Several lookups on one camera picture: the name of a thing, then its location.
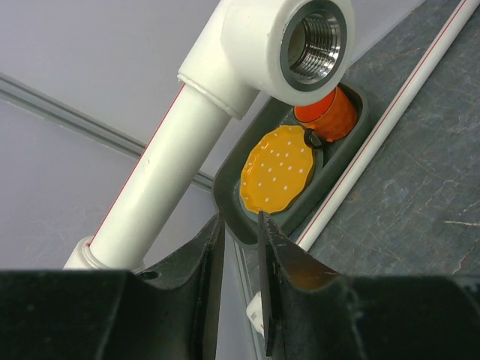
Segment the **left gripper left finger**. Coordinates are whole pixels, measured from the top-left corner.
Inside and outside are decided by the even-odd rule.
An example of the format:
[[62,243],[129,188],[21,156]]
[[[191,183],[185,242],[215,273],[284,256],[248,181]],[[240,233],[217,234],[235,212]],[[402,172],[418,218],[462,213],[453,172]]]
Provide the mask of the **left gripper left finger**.
[[3,271],[3,359],[214,359],[224,220],[140,273]]

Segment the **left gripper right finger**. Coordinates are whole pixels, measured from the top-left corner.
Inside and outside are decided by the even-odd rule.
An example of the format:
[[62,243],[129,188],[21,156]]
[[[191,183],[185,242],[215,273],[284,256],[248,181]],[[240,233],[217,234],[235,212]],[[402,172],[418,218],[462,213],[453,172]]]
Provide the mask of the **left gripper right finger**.
[[272,359],[477,359],[479,277],[348,276],[257,227],[265,352]]

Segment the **dark grey stone mat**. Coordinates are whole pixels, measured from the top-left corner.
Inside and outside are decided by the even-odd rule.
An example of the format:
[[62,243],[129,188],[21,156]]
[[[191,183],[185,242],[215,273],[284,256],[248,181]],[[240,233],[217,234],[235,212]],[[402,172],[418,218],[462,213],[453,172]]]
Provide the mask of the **dark grey stone mat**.
[[477,13],[310,254],[348,275],[479,273]]

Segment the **dark green plastic tray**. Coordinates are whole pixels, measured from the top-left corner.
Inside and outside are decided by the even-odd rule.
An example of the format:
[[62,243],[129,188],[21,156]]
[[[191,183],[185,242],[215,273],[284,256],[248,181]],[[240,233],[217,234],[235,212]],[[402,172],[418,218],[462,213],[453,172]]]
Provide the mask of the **dark green plastic tray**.
[[[316,167],[310,184],[291,207],[271,216],[288,236],[299,229],[308,215],[326,198],[373,130],[374,121],[369,115],[368,99],[361,87],[343,81],[340,88],[357,109],[358,122],[343,139],[314,151]],[[214,178],[211,192],[217,210],[223,215],[233,239],[245,248],[257,246],[257,215],[244,210],[239,196],[242,168],[251,149],[265,134],[280,125],[295,123],[290,105],[274,98],[269,99],[235,144]]]

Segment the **orange dotted plate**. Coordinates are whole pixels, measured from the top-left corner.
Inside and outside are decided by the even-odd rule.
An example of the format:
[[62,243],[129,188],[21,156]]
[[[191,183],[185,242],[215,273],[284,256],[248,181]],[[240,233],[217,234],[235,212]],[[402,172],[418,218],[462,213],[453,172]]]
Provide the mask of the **orange dotted plate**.
[[314,150],[299,125],[281,125],[252,148],[241,171],[239,196],[247,211],[287,210],[311,182]]

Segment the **orange red cup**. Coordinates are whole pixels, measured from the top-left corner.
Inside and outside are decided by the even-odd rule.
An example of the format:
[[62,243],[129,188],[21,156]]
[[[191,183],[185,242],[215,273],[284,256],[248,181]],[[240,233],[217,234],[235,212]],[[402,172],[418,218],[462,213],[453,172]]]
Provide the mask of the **orange red cup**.
[[348,135],[359,119],[355,105],[339,86],[316,103],[295,106],[293,113],[307,129],[330,143]]

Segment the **white PVC pipe frame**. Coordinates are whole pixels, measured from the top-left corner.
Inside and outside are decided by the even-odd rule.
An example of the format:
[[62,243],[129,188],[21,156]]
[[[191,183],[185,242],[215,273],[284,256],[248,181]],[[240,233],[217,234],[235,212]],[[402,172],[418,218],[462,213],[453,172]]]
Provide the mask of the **white PVC pipe frame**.
[[230,119],[260,92],[313,104],[355,45],[350,1],[221,1],[178,71],[182,87],[101,225],[66,269],[137,271]]

